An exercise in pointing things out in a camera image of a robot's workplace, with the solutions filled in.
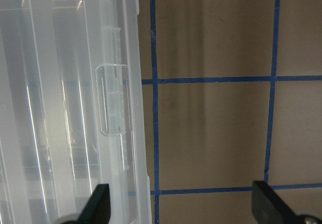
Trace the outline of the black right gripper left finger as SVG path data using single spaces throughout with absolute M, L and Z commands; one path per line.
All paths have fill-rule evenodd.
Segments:
M 77 223 L 108 224 L 111 218 L 109 184 L 98 184 L 80 213 Z

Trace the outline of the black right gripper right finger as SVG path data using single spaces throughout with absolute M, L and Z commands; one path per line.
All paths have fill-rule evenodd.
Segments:
M 265 181 L 252 183 L 252 214 L 259 224 L 305 223 Z

